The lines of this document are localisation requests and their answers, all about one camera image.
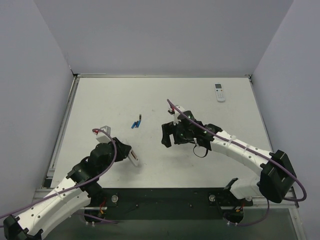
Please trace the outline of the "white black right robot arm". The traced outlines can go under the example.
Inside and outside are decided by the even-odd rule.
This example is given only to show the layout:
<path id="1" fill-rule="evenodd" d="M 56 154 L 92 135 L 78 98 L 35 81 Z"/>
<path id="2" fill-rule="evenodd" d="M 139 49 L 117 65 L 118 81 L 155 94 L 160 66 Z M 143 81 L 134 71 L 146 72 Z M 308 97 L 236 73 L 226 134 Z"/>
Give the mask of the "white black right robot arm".
<path id="1" fill-rule="evenodd" d="M 182 114 L 171 111 L 171 115 L 173 121 L 161 126 L 161 143 L 165 147 L 194 144 L 207 152 L 223 154 L 250 169 L 254 176 L 235 177 L 225 187 L 236 199 L 265 197 L 278 204 L 285 200 L 296 177 L 285 152 L 270 152 L 247 144 L 212 123 L 196 120 L 189 110 Z"/>

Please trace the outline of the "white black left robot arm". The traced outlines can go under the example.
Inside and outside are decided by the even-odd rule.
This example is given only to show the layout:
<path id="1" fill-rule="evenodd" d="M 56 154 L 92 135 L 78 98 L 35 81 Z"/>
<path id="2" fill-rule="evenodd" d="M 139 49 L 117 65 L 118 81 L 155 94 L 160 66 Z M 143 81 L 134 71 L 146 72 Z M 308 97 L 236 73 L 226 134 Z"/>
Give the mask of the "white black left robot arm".
<path id="1" fill-rule="evenodd" d="M 128 158 L 132 151 L 116 137 L 108 143 L 99 143 L 76 164 L 44 200 L 3 221 L 7 240 L 43 240 L 64 220 L 88 205 L 96 206 L 103 199 L 99 175 L 113 163 Z"/>

